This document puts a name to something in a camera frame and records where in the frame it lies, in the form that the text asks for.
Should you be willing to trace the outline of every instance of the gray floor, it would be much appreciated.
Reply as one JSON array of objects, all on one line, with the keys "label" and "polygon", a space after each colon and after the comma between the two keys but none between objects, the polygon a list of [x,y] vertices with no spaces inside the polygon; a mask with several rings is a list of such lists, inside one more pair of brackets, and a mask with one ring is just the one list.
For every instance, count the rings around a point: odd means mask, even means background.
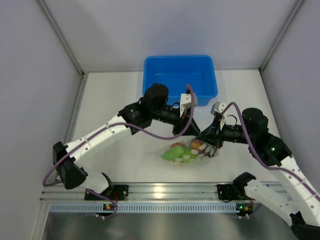
[{"label": "gray floor", "polygon": [[[52,231],[59,232],[82,213],[51,213]],[[43,240],[297,240],[287,224],[266,208],[250,220],[217,213],[131,213],[106,219],[87,216]]]}]

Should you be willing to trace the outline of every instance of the table surface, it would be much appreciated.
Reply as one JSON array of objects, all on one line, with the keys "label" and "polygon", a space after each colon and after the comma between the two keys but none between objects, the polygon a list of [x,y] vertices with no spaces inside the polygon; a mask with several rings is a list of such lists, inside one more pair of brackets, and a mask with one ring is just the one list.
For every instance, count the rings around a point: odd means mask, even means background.
[{"label": "table surface", "polygon": [[[258,70],[217,70],[218,96],[207,106],[197,106],[194,119],[201,130],[213,120],[210,114],[216,101],[236,102],[240,109],[259,108],[269,119],[269,131],[279,136],[275,119]],[[105,124],[124,106],[142,96],[143,72],[90,73],[84,90],[73,139],[92,132]],[[229,114],[237,115],[234,109]],[[228,118],[228,124],[235,120]],[[153,121],[148,128],[160,136],[172,136],[172,126]],[[162,160],[159,152],[174,141],[153,138],[139,132],[122,139],[101,152],[87,167],[106,173],[113,182],[231,182],[243,172],[255,175],[262,182],[277,182],[251,156],[248,146],[225,142],[218,155],[188,166],[174,166]]]}]

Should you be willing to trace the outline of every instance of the blue bin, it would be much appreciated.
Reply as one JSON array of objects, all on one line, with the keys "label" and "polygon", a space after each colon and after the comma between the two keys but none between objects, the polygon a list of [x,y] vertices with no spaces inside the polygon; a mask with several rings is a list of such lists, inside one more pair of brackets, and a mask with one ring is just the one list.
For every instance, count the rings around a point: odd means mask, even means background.
[{"label": "blue bin", "polygon": [[180,102],[181,94],[190,84],[198,98],[198,106],[205,106],[218,95],[212,58],[207,55],[150,56],[144,61],[142,94],[153,84],[169,89],[167,104]]}]

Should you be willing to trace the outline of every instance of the white table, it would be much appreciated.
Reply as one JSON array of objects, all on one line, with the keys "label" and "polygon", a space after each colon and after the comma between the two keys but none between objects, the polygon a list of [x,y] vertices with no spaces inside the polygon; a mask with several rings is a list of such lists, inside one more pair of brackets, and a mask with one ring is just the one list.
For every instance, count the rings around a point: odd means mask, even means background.
[{"label": "white table", "polygon": [[[215,74],[218,96],[207,106],[197,106],[194,112],[201,130],[213,120],[210,109],[214,102],[234,101],[241,110],[261,109],[269,119],[269,131],[279,135],[258,70],[217,70]],[[142,72],[90,73],[73,139],[90,133],[124,106],[136,102],[142,96],[142,83]],[[236,111],[231,109],[229,114],[236,115]],[[235,120],[230,117],[228,121],[232,124]],[[162,122],[153,121],[148,130],[160,136],[172,136],[172,126]],[[231,182],[243,172],[249,172],[263,182],[277,182],[251,156],[245,144],[225,142],[214,158],[186,167],[171,165],[158,155],[152,155],[152,151],[169,144],[139,132],[96,153],[87,166],[106,173],[113,182]]]}]

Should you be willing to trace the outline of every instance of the white wall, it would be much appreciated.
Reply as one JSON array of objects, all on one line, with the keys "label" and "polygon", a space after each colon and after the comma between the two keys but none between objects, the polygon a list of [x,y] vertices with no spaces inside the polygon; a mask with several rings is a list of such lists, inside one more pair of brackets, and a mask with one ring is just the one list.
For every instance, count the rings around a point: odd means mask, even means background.
[{"label": "white wall", "polygon": [[285,141],[320,191],[320,1],[305,1],[264,71]]},{"label": "white wall", "polygon": [[297,0],[45,0],[84,71],[142,70],[152,55],[261,66]]},{"label": "white wall", "polygon": [[35,0],[0,1],[0,239],[30,234],[79,82]]}]

